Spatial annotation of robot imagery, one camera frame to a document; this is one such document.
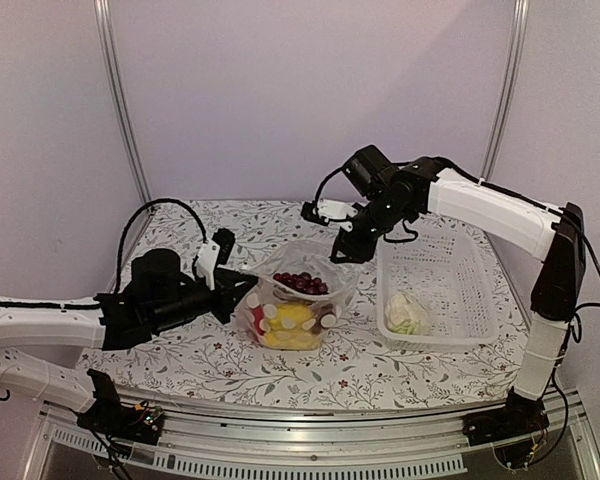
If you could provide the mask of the white plastic basket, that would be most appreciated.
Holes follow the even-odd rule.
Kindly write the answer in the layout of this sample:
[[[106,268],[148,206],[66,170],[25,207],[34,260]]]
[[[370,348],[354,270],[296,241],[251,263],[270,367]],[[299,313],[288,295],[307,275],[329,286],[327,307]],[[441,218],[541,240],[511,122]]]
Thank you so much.
[[[377,328],[392,350],[467,352],[497,338],[488,271],[466,235],[422,231],[410,243],[377,249]],[[428,335],[400,335],[386,327],[385,305],[405,292],[429,314]]]

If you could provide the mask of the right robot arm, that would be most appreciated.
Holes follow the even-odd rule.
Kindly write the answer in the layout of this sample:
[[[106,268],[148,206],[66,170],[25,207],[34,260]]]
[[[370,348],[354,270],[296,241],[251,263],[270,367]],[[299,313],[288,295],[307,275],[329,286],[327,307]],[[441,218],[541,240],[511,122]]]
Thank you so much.
[[[581,210],[527,199],[469,175],[444,157],[392,162],[374,145],[356,151],[336,171],[365,201],[355,206],[315,196],[319,217],[339,227],[336,262],[371,260],[379,240],[395,226],[429,215],[481,230],[494,246],[508,247],[529,267],[529,334],[512,385],[519,398],[503,407],[496,421],[504,435],[519,435],[534,422],[531,401],[543,396],[567,348],[585,270]]]

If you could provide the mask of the yellow corn cob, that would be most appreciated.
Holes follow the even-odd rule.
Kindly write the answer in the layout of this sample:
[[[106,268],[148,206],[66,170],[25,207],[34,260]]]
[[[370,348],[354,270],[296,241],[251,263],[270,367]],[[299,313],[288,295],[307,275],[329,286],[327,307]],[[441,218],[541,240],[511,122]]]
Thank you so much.
[[[302,329],[305,323],[314,319],[308,306],[297,303],[267,304],[263,312],[271,331]]]

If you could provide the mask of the purple grape bunch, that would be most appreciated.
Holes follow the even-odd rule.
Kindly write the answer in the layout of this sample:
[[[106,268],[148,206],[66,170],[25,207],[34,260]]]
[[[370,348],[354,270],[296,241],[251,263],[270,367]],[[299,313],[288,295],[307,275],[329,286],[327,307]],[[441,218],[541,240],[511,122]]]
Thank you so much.
[[[313,276],[309,272],[276,272],[273,279],[302,294],[325,295],[329,293],[329,286],[320,277]]]

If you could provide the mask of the red bell pepper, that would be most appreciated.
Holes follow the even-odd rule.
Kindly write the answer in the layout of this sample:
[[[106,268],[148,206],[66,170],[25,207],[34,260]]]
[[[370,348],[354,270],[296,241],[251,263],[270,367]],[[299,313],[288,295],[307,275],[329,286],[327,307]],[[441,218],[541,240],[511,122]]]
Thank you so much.
[[[261,322],[264,320],[264,310],[261,304],[247,307],[247,320],[256,335],[263,336],[265,334],[265,330],[261,326]]]

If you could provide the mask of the yellow lemon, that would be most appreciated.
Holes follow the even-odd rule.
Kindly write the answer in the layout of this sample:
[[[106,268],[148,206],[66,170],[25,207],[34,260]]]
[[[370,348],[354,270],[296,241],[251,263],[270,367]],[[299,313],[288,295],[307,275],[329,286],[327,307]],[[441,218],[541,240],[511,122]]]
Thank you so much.
[[[262,338],[262,344],[265,347],[277,350],[314,350],[321,343],[322,340],[319,337],[303,330],[271,331]]]

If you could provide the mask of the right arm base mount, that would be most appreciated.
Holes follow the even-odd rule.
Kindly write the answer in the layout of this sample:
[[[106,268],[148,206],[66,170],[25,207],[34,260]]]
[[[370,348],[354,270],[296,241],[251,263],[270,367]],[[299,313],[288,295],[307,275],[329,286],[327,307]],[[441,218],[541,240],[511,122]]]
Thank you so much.
[[[495,444],[498,463],[510,470],[527,468],[545,444],[548,416],[541,399],[529,400],[511,390],[503,406],[462,418],[470,446]]]

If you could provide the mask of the white cauliflower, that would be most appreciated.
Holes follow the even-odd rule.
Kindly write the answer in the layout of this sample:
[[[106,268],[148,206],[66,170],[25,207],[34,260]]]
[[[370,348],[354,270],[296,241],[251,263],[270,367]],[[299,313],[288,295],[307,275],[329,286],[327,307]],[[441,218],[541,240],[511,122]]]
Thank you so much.
[[[405,292],[397,292],[385,305],[387,329],[400,335],[428,335],[431,320],[426,309]]]

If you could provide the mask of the clear zip top bag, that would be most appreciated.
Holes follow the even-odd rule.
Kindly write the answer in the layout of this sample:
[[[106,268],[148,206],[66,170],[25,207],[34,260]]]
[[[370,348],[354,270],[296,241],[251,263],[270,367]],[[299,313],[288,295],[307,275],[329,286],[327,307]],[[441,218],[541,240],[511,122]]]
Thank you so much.
[[[310,240],[299,240],[286,244],[275,250],[270,256],[258,263],[245,263],[241,271],[258,277],[257,285],[240,301],[236,308],[237,324],[248,331],[251,337],[261,346],[262,338],[271,332],[267,321],[261,322],[265,330],[263,336],[256,335],[247,320],[247,307],[261,304],[297,303],[308,306],[314,319],[303,325],[305,332],[319,337],[322,342],[328,331],[342,319],[350,304],[360,276],[360,267],[350,264],[334,264],[329,256],[329,246]],[[320,277],[328,286],[325,295],[306,295],[296,292],[275,281],[276,272],[301,273],[309,272]]]

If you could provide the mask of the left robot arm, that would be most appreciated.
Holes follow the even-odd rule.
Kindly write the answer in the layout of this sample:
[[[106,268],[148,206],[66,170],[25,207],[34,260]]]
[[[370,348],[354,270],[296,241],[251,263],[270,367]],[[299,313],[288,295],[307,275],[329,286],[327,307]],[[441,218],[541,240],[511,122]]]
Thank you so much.
[[[221,267],[213,253],[199,254],[188,275],[176,252],[153,249],[132,261],[131,280],[119,293],[68,302],[0,297],[0,389],[51,401],[78,414],[88,411],[106,433],[121,433],[129,415],[118,404],[107,375],[66,370],[22,353],[21,347],[123,351],[206,314],[226,325],[256,283],[253,275]]]

